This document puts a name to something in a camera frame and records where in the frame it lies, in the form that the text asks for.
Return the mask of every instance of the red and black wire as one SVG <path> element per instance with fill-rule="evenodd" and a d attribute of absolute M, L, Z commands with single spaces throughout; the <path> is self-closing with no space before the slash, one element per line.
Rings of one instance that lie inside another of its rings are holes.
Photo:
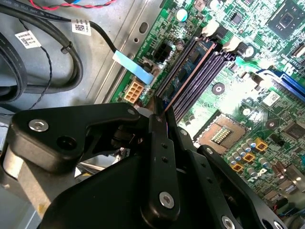
<path fill-rule="evenodd" d="M 63 4 L 60 4 L 60 5 L 51 5 L 51 6 L 40 6 L 37 3 L 35 3 L 33 0 L 29 0 L 29 2 L 36 9 L 54 11 L 54 10 L 57 10 L 59 8 L 69 8 L 69 7 L 83 8 L 83 9 L 100 9 L 100 8 L 109 6 L 110 4 L 116 2 L 116 0 L 110 0 L 110 1 L 106 2 L 105 4 L 95 5 L 95 6 L 93 6 L 93 5 L 78 5 L 78 4 L 73 4 L 73 3 L 72 4 L 70 4 L 70 3 L 63 3 Z"/>

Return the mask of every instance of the small connector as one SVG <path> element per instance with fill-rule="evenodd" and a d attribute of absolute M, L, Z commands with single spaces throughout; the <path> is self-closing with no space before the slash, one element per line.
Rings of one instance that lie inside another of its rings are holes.
<path fill-rule="evenodd" d="M 133 104 L 138 100 L 143 90 L 144 85 L 134 79 L 127 89 L 124 99 Z"/>

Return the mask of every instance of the black ram slot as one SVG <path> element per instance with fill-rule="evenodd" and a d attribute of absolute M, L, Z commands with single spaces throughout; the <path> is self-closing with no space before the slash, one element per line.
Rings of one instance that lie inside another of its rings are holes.
<path fill-rule="evenodd" d="M 199 70 L 194 79 L 189 82 L 181 97 L 173 105 L 177 120 L 181 120 L 186 112 L 195 104 L 201 94 L 212 83 L 218 73 L 226 66 L 228 61 L 233 61 L 235 56 L 225 51 L 214 52 Z"/>
<path fill-rule="evenodd" d="M 160 97 L 162 95 L 164 89 L 166 88 L 168 83 L 173 79 L 173 77 L 175 76 L 175 73 L 180 68 L 180 66 L 182 65 L 184 60 L 188 57 L 188 54 L 190 53 L 192 48 L 197 44 L 197 42 L 198 41 L 196 41 L 196 39 L 193 38 L 191 40 L 191 42 L 187 45 L 187 47 L 185 47 L 183 53 L 180 55 L 180 57 L 178 58 L 178 60 L 174 64 L 174 67 L 172 68 L 172 70 L 167 74 L 167 76 L 163 79 L 162 83 L 158 87 L 158 90 L 156 91 L 157 96 Z"/>

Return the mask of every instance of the integrated circuit chip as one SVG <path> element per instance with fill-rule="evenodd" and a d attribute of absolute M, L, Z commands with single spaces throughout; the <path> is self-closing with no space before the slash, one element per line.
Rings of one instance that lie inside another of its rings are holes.
<path fill-rule="evenodd" d="M 299 122 L 292 122 L 284 129 L 284 135 L 293 140 L 299 140 L 305 135 L 305 126 Z"/>
<path fill-rule="evenodd" d="M 238 24 L 242 21 L 242 16 L 241 16 L 239 13 L 235 13 L 235 14 L 233 15 L 233 17 L 231 18 L 231 21 L 232 21 L 234 24 L 238 25 Z"/>
<path fill-rule="evenodd" d="M 286 40 L 304 19 L 302 9 L 292 0 L 286 0 L 266 25 L 281 39 Z"/>

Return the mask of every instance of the barcode sticker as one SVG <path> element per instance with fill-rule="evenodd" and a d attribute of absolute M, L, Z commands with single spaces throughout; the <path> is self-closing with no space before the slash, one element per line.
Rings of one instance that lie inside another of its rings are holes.
<path fill-rule="evenodd" d="M 17 33 L 15 36 L 26 49 L 41 47 L 41 44 L 30 30 Z"/>
<path fill-rule="evenodd" d="M 272 106 L 279 98 L 280 96 L 277 93 L 271 91 L 270 94 L 263 100 L 263 103 L 268 106 Z"/>
<path fill-rule="evenodd" d="M 75 19 L 75 20 L 71 20 L 71 25 L 72 25 L 72 32 L 91 36 L 91 26 L 89 21 Z"/>

